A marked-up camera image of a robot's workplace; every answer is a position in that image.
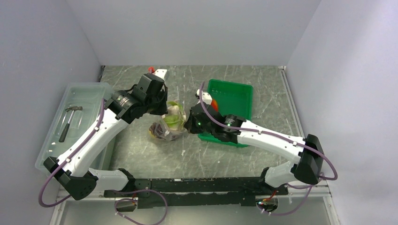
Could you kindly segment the white green cabbage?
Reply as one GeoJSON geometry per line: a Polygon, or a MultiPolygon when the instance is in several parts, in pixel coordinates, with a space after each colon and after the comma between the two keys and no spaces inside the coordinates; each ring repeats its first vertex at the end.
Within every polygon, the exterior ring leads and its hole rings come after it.
{"type": "Polygon", "coordinates": [[[162,115],[163,121],[171,130],[182,131],[186,122],[183,106],[176,101],[168,101],[167,105],[167,113],[162,115]]]}

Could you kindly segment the red orange mango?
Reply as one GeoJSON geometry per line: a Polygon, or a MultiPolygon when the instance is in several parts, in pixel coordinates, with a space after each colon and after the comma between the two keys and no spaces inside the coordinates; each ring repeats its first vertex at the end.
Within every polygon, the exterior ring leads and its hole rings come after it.
{"type": "Polygon", "coordinates": [[[219,111],[219,107],[218,107],[218,104],[217,104],[217,102],[216,102],[215,99],[213,99],[213,100],[211,101],[211,104],[210,104],[210,105],[214,108],[214,110],[215,110],[216,112],[219,111]]]}

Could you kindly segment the clear zip top bag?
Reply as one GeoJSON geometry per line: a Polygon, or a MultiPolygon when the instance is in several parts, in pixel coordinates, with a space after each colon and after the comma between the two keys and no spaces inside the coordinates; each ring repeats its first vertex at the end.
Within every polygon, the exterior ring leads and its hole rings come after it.
{"type": "Polygon", "coordinates": [[[167,113],[160,116],[148,130],[152,137],[169,142],[183,137],[188,132],[184,127],[187,121],[184,107],[176,101],[168,101],[167,106],[167,113]]]}

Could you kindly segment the dark red grape bunch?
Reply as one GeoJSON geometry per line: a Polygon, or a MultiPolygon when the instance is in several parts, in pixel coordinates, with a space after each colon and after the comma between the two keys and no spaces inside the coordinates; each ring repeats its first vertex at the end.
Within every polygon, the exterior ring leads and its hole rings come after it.
{"type": "Polygon", "coordinates": [[[149,132],[153,137],[160,140],[170,141],[172,137],[169,127],[162,122],[154,122],[149,127],[149,132]]]}

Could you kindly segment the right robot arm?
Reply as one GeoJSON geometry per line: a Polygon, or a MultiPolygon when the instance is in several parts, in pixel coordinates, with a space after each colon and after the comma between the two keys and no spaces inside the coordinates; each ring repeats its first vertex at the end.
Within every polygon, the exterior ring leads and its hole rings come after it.
{"type": "Polygon", "coordinates": [[[292,181],[316,185],[321,180],[323,151],[314,135],[307,138],[284,135],[243,117],[222,116],[208,104],[193,106],[184,128],[190,134],[209,133],[221,142],[250,145],[285,158],[286,163],[267,167],[260,175],[259,190],[265,195],[292,181]]]}

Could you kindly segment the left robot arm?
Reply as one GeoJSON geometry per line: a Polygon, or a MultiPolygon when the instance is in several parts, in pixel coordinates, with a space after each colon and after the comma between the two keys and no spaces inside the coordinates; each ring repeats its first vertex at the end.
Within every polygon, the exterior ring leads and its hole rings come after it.
{"type": "Polygon", "coordinates": [[[135,178],[125,169],[97,170],[92,162],[108,143],[135,119],[144,114],[167,112],[167,70],[157,69],[141,76],[128,90],[114,92],[101,101],[99,115],[86,132],[63,154],[48,157],[45,168],[74,200],[86,198],[93,191],[116,190],[124,197],[134,193],[135,178]]]}

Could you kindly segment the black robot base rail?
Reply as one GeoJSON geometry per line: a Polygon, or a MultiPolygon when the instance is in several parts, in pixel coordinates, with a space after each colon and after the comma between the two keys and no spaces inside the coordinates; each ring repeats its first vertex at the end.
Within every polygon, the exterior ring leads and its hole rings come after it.
{"type": "Polygon", "coordinates": [[[268,187],[259,177],[136,179],[134,186],[116,193],[106,190],[106,198],[133,197],[139,209],[168,206],[240,205],[255,206],[261,198],[287,195],[288,189],[268,187]]]}

